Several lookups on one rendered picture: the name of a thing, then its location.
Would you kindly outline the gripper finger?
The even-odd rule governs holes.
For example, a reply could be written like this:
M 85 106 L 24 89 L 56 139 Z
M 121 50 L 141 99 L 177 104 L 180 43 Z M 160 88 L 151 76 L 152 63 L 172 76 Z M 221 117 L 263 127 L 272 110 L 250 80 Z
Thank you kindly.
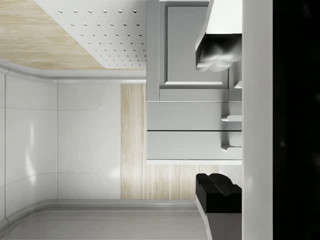
M 196 50 L 196 70 L 221 72 L 242 58 L 242 34 L 205 34 Z
M 242 213 L 242 189 L 220 173 L 198 173 L 195 193 L 207 213 Z

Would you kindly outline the white cabinet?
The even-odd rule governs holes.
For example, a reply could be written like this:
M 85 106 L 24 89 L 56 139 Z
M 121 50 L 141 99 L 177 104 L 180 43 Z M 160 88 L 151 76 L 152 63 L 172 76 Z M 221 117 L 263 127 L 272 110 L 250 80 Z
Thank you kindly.
M 196 70 L 205 34 L 242 34 L 243 0 L 147 0 L 146 162 L 242 164 L 242 59 Z

